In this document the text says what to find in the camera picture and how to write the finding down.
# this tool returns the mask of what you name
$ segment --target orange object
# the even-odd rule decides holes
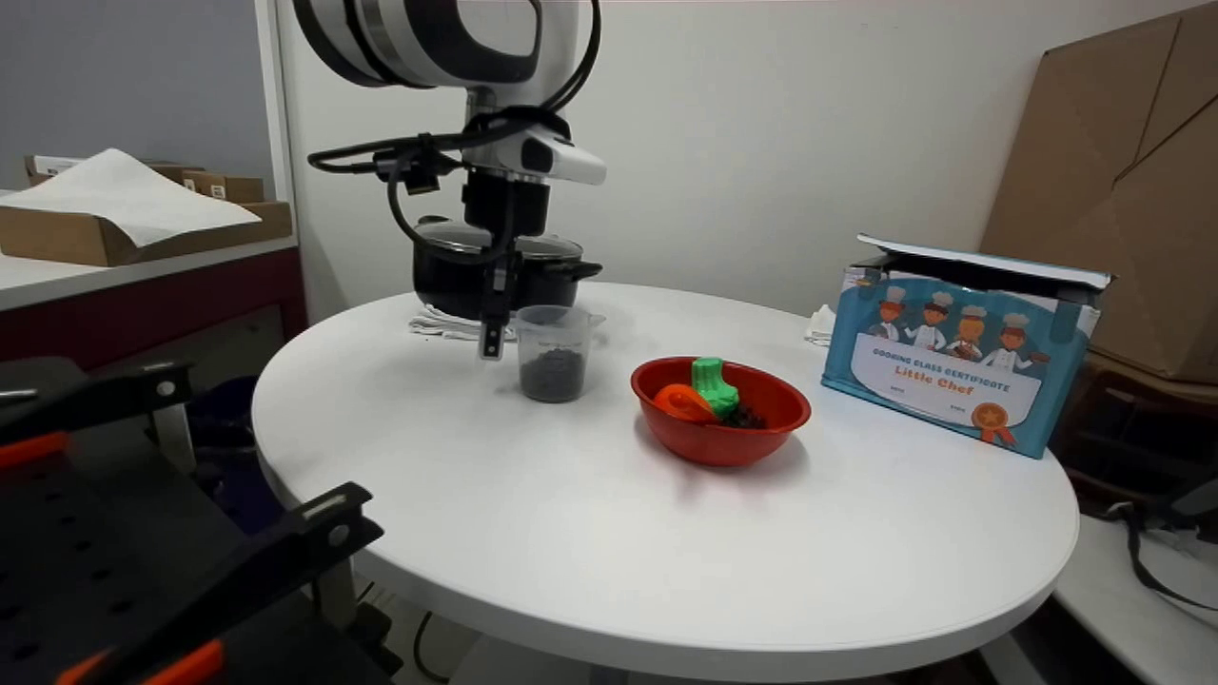
[[[58,685],[82,685],[110,652],[99,652],[58,676]],[[178,663],[144,676],[144,685],[212,685],[224,671],[224,642],[211,640]]]
[[[694,357],[656,357],[632,372],[642,420],[660,447],[710,467],[741,467],[777,452],[811,420],[798,390],[752,364],[722,362],[722,382],[740,390],[760,428],[680,424],[660,409],[660,391],[686,386]]]
[[[660,390],[656,409],[678,424],[721,424],[711,405],[694,386]]]
[[[0,447],[0,472],[58,458],[65,449],[70,449],[65,435],[40,435],[40,437],[28,437],[28,443],[7,443],[7,447]]]

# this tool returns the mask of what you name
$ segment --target white wall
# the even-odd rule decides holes
[[[975,248],[1043,49],[1188,4],[607,0],[573,122],[611,183],[556,186],[549,226],[612,283],[811,314],[857,231]],[[352,87],[283,22],[299,161],[462,125],[456,90]],[[410,291],[381,183],[299,164],[299,203],[316,316]]]

